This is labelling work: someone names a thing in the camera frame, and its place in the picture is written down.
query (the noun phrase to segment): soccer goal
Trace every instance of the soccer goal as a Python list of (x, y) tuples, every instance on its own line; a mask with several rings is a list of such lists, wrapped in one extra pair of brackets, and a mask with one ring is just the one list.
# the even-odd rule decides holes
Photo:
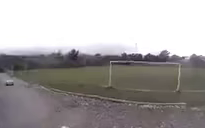
[(110, 61), (109, 87), (140, 91), (180, 91), (181, 64)]

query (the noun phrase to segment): treeline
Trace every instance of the treeline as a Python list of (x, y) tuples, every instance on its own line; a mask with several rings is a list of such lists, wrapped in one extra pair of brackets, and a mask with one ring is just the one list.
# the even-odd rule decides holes
[(149, 61), (149, 62), (178, 62), (185, 66), (205, 68), (205, 57), (191, 55), (189, 58), (171, 55), (167, 50), (161, 51), (158, 55), (148, 53), (122, 53), (121, 55), (95, 55), (83, 54), (79, 50), (72, 49), (63, 54), (61, 51), (48, 55), (14, 56), (0, 55), (0, 72), (6, 70), (27, 70), (39, 68), (72, 68), (84, 66), (103, 66), (110, 61)]

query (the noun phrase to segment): field boundary line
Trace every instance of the field boundary line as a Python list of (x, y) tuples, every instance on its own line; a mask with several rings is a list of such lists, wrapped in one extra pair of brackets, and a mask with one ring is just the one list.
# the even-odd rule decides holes
[(176, 92), (176, 91), (171, 91), (171, 90), (150, 90), (150, 89), (131, 89), (131, 88), (117, 88), (113, 87), (119, 90), (126, 90), (126, 91), (135, 91), (135, 92)]
[(138, 102), (138, 101), (131, 101), (131, 100), (122, 100), (122, 99), (116, 99), (116, 98), (109, 98), (109, 97), (103, 97), (99, 95), (91, 95), (91, 94), (83, 94), (83, 93), (76, 93), (76, 92), (69, 92), (69, 91), (63, 91), (55, 88), (46, 88), (44, 86), (39, 85), (42, 89), (45, 89), (47, 91), (51, 91), (54, 93), (58, 94), (68, 94), (68, 95), (76, 95), (76, 96), (82, 96), (86, 98), (94, 98), (94, 99), (99, 99), (99, 100), (107, 100), (111, 102), (118, 102), (118, 103), (128, 103), (128, 104), (137, 104), (137, 105), (160, 105), (160, 106), (165, 106), (165, 105), (182, 105), (186, 106), (187, 104), (184, 102), (180, 103), (156, 103), (156, 102)]
[(190, 92), (194, 92), (194, 93), (202, 93), (202, 92), (205, 92), (205, 90), (181, 90), (181, 92), (188, 92), (188, 93), (190, 93)]

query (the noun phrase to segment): green grass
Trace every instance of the green grass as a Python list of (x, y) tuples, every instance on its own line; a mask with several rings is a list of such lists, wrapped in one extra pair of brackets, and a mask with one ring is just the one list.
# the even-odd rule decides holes
[[(96, 94), (145, 102), (205, 103), (205, 93), (138, 92), (121, 90), (175, 90), (177, 67), (114, 66), (112, 85), (107, 89), (109, 67), (40, 69), (16, 72), (15, 76), (45, 86), (86, 94)], [(205, 90), (205, 69), (182, 68), (182, 90)]]

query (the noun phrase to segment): goal post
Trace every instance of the goal post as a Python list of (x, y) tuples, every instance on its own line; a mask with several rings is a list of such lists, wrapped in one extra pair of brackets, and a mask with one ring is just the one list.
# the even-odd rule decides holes
[(146, 62), (146, 61), (110, 61), (109, 65), (109, 81), (108, 81), (108, 87), (112, 87), (112, 78), (113, 78), (113, 65), (114, 64), (145, 64), (145, 65), (176, 65), (177, 70), (177, 85), (175, 88), (175, 91), (180, 91), (180, 85), (181, 85), (181, 64), (180, 63), (174, 63), (174, 62)]

